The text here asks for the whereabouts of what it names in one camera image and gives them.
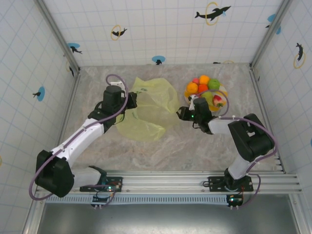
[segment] gray floor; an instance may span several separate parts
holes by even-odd
[[[123,77],[131,88],[136,77],[142,80],[167,79],[177,90],[180,104],[186,105],[186,84],[202,74],[217,78],[229,94],[228,116],[255,113],[262,119],[249,75],[248,64],[142,65],[86,67],[81,78],[66,128],[65,137],[78,129],[95,105],[101,101],[108,74]],[[224,171],[235,159],[236,147],[230,136],[207,135],[181,121],[156,142],[137,142],[122,137],[116,127],[93,142],[78,158],[74,168],[96,165],[105,170],[145,171]],[[272,171],[272,158],[254,167]]]
[[[239,211],[218,205],[47,204],[39,234],[297,234],[286,195],[259,195]]]

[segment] strawberry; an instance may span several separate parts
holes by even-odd
[[[214,105],[216,107],[222,107],[226,103],[220,96],[215,95],[213,98]]]

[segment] yellow plastic bag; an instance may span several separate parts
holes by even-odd
[[[179,123],[176,111],[180,107],[177,92],[165,79],[143,81],[136,78],[131,92],[137,93],[137,108],[127,110],[116,125],[120,134],[137,141],[155,141],[166,129]]]

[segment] vent grille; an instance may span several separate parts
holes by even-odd
[[[103,204],[92,202],[93,195],[51,196],[46,203]],[[112,205],[122,204],[217,204],[227,205],[226,195],[116,195]]]

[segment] green apple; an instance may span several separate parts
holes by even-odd
[[[219,89],[220,88],[220,82],[217,79],[210,79],[208,83],[209,89]]]
[[[213,94],[211,92],[205,92],[201,95],[202,98],[206,99],[206,102],[208,103],[208,105],[213,106],[214,102],[213,102]]]

